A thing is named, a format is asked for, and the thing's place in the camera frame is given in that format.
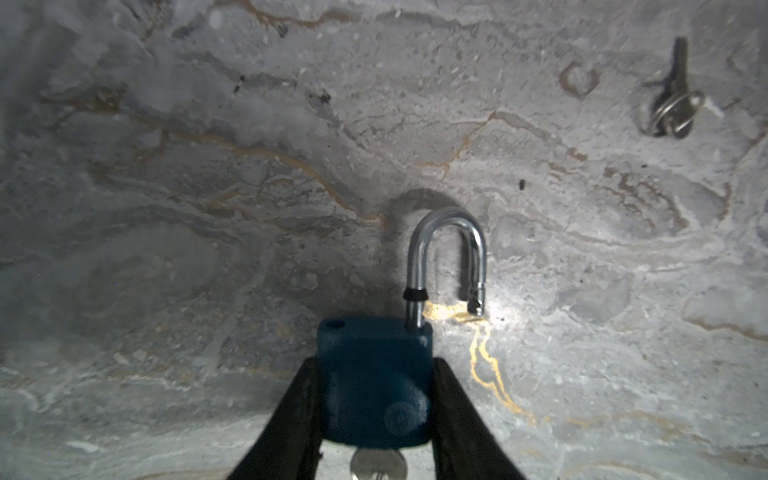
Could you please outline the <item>blue padlock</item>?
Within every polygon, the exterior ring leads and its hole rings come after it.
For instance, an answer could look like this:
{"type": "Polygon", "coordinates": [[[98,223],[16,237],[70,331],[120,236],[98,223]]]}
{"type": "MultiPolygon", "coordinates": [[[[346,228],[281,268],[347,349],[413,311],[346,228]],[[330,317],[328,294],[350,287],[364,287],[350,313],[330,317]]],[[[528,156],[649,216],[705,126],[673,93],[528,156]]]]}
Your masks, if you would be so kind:
{"type": "Polygon", "coordinates": [[[323,320],[317,330],[325,439],[368,449],[421,446],[431,436],[433,329],[424,318],[433,235],[456,227],[468,247],[467,311],[485,312],[487,248],[472,214],[444,207],[415,228],[408,249],[405,316],[352,315],[323,320]]]}

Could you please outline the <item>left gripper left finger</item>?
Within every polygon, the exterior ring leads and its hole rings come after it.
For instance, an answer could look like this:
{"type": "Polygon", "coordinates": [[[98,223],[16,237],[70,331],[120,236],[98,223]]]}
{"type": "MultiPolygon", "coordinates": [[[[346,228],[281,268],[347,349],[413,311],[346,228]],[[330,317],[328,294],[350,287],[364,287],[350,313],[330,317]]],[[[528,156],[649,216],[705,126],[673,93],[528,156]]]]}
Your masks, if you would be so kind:
{"type": "Polygon", "coordinates": [[[229,480],[313,479],[323,440],[318,362],[306,359],[255,444],[229,480]]]}

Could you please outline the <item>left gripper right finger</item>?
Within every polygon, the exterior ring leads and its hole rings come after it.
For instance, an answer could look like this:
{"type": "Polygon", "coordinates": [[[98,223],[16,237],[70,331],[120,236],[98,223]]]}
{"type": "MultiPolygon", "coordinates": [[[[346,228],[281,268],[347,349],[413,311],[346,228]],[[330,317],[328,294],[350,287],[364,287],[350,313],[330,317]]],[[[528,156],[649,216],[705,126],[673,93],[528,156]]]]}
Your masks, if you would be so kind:
{"type": "Polygon", "coordinates": [[[431,442],[437,480],[525,479],[439,357],[433,359],[431,442]]]}

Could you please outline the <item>silver key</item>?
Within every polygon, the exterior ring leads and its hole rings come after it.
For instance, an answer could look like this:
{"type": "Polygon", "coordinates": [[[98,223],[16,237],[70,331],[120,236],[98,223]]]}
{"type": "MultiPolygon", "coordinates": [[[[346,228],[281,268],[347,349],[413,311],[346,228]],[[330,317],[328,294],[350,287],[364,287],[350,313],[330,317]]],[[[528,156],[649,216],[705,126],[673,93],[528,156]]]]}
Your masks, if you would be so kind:
{"type": "Polygon", "coordinates": [[[399,450],[360,448],[350,461],[353,480],[406,480],[408,465],[399,450]]]}

